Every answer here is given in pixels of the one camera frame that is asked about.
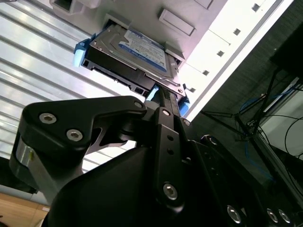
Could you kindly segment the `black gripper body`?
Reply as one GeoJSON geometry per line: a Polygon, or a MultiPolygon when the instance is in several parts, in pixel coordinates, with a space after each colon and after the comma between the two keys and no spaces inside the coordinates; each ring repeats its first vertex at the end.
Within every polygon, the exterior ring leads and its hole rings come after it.
{"type": "Polygon", "coordinates": [[[49,227],[300,227],[291,195],[271,195],[220,143],[224,176],[239,213],[218,213],[198,197],[188,157],[165,146],[156,161],[134,148],[64,186],[47,215],[49,227]]]}

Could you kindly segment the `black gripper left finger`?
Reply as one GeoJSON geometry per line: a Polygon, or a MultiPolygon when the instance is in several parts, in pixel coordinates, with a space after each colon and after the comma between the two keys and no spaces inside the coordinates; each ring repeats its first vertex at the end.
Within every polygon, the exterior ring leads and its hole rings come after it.
{"type": "Polygon", "coordinates": [[[133,96],[33,103],[22,112],[10,159],[15,176],[43,193],[52,205],[72,180],[134,148],[149,148],[156,161],[165,146],[181,155],[174,98],[133,96]]]}

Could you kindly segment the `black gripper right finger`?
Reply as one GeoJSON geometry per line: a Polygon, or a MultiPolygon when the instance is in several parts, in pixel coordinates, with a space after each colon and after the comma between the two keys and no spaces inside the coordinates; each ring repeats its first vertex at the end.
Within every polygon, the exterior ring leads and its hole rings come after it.
{"type": "Polygon", "coordinates": [[[210,137],[203,137],[202,143],[193,131],[191,123],[180,116],[178,101],[174,98],[175,126],[181,136],[181,151],[184,157],[191,160],[192,172],[198,185],[198,194],[202,202],[210,203],[210,207],[218,213],[239,213],[234,194],[224,174],[227,169],[221,163],[219,143],[210,137]]]}

